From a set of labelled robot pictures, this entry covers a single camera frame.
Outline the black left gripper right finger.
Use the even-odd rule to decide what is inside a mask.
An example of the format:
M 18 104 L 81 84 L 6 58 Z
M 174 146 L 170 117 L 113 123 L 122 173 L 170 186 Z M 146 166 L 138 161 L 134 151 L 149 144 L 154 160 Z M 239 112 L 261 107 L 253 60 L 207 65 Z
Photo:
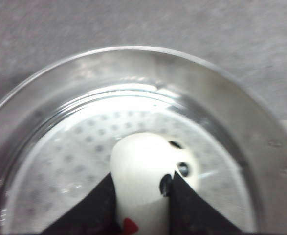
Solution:
M 242 235 L 243 231 L 202 199 L 175 173 L 169 198 L 171 235 Z

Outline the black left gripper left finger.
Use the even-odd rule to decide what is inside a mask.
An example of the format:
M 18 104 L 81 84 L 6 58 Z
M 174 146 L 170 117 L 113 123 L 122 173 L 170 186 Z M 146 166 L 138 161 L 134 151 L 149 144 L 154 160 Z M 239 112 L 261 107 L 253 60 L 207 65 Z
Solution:
M 45 235 L 116 235 L 116 196 L 111 174 L 78 204 L 44 229 Z

